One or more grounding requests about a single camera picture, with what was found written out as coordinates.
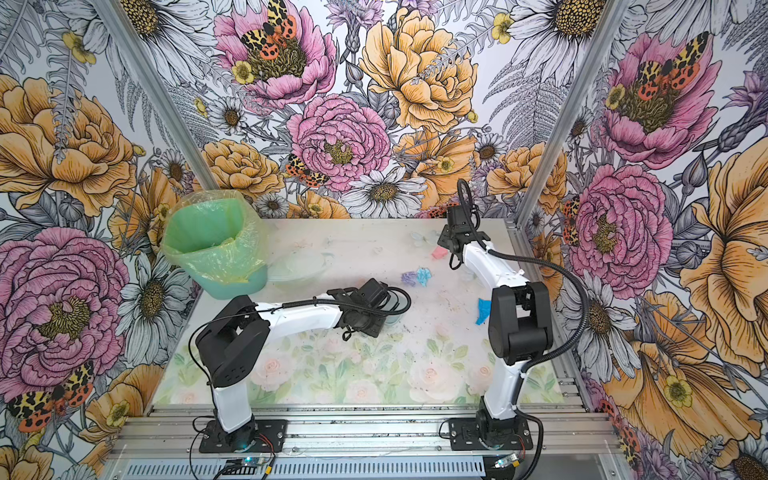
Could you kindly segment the grey-green plastic dustpan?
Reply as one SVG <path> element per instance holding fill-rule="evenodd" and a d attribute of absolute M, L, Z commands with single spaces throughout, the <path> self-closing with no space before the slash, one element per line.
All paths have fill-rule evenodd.
<path fill-rule="evenodd" d="M 405 306 L 404 301 L 398 296 L 393 295 L 390 297 L 388 302 L 385 304 L 384 309 L 386 311 L 393 311 L 393 310 L 400 310 Z M 395 325 L 402 319 L 402 314 L 399 315 L 388 315 L 385 317 L 385 324 L 387 326 Z"/>

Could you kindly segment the purple paper scrap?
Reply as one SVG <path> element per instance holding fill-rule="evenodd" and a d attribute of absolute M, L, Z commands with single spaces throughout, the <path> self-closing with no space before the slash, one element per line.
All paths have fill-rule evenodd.
<path fill-rule="evenodd" d="M 407 286 L 415 287 L 419 284 L 418 274 L 415 271 L 404 272 L 401 281 Z"/>

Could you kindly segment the light blue paper scrap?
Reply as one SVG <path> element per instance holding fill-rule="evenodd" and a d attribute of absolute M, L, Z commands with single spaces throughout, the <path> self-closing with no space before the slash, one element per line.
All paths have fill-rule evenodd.
<path fill-rule="evenodd" d="M 421 286 L 426 287 L 432 278 L 432 273 L 428 268 L 420 267 L 416 270 L 416 278 Z"/>

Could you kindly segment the pink paper scrap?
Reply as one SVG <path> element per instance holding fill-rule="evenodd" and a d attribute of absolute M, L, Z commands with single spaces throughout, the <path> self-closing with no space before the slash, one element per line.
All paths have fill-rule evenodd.
<path fill-rule="evenodd" d="M 449 251 L 443 247 L 437 246 L 431 253 L 431 256 L 434 259 L 440 260 L 447 256 L 449 254 Z"/>

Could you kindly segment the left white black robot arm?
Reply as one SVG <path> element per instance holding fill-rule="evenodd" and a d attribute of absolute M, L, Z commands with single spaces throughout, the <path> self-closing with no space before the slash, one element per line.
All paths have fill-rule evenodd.
<path fill-rule="evenodd" d="M 331 289 L 310 299 L 256 303 L 238 296 L 190 336 L 196 364 L 211 390 L 215 418 L 203 430 L 202 453 L 279 452 L 282 420 L 259 422 L 249 404 L 246 380 L 271 341 L 313 330 L 342 331 L 347 341 L 361 333 L 376 338 L 386 319 L 412 305 L 404 290 L 369 279 L 361 287 Z"/>

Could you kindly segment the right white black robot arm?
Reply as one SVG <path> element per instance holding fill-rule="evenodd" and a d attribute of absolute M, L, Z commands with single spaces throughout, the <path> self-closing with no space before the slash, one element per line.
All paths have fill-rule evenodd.
<path fill-rule="evenodd" d="M 523 369 L 543 357 L 553 343 L 549 293 L 543 283 L 529 281 L 494 255 L 490 238 L 472 227 L 462 207 L 449 208 L 438 245 L 490 289 L 486 324 L 496 360 L 476 416 L 448 420 L 451 449 L 532 449 L 530 418 L 521 412 L 519 395 L 526 377 Z"/>

